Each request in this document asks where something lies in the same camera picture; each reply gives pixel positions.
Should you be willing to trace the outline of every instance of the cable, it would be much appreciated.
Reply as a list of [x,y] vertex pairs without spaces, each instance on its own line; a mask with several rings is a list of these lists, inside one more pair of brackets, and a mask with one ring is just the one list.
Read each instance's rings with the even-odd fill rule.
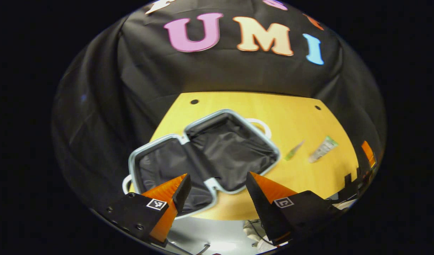
[[337,204],[335,205],[335,207],[337,207],[338,205],[343,204],[344,202],[346,202],[346,201],[348,201],[349,199],[353,198],[355,195],[357,195],[357,194],[354,194],[354,195],[350,196],[349,198],[347,198],[346,200],[343,200],[343,201],[341,201],[340,203],[337,203]]
[[199,253],[197,253],[196,255],[202,255],[209,247],[210,247],[211,245],[209,245],[209,244],[205,244],[204,245],[204,249],[203,250],[201,250],[201,252],[199,252]]
[[[267,242],[266,241],[266,239],[264,239],[259,233],[258,233],[258,231],[256,231],[256,228],[255,228],[255,226],[253,226],[253,224],[252,224],[252,222],[251,221],[248,221],[249,223],[250,223],[250,225],[251,225],[251,227],[253,228],[253,230],[255,231],[255,233],[264,241],[264,242]],[[270,244],[270,245],[272,245],[272,246],[274,246],[275,247],[275,245],[273,244],[273,243],[271,243],[271,242],[267,242],[268,244]]]

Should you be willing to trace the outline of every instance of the blue letter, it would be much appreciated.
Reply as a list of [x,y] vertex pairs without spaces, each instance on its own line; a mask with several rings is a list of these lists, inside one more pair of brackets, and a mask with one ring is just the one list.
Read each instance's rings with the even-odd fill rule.
[[302,34],[305,39],[307,39],[308,42],[308,61],[315,63],[315,64],[324,64],[324,61],[321,58],[321,49],[319,48],[319,44],[321,41],[313,37],[309,34]]

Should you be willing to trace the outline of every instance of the tube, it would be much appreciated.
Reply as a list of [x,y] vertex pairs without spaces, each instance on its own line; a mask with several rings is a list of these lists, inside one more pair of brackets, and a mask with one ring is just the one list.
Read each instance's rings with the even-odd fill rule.
[[329,136],[326,136],[326,139],[323,143],[313,152],[313,154],[308,158],[308,162],[314,163],[318,159],[320,159],[322,156],[326,155],[328,152],[330,152],[333,148],[337,147],[338,143],[335,142],[332,138]]

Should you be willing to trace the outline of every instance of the open suitcase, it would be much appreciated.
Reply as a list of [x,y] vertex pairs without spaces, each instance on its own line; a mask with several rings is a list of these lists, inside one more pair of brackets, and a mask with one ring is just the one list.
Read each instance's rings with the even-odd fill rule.
[[[251,123],[264,126],[265,134]],[[189,124],[182,137],[166,135],[134,150],[129,171],[138,194],[190,174],[192,189],[178,219],[214,206],[216,190],[241,192],[249,171],[264,175],[280,158],[266,124],[224,109]]]

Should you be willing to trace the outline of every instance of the wooden table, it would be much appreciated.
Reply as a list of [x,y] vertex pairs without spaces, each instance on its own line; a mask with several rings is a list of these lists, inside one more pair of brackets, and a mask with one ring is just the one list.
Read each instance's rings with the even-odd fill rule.
[[[358,161],[349,137],[330,110],[312,98],[255,92],[183,93],[162,119],[151,141],[172,133],[182,135],[191,122],[224,108],[245,118],[257,118],[270,127],[271,140],[280,149],[282,159],[265,175],[267,178],[296,192],[311,190],[327,198],[344,188],[347,174],[351,173],[352,181],[357,177]],[[309,155],[327,135],[338,146],[319,161],[309,163]],[[302,140],[305,143],[296,155],[284,160]],[[191,217],[226,221],[259,218],[246,189],[233,195],[218,192],[214,207]]]

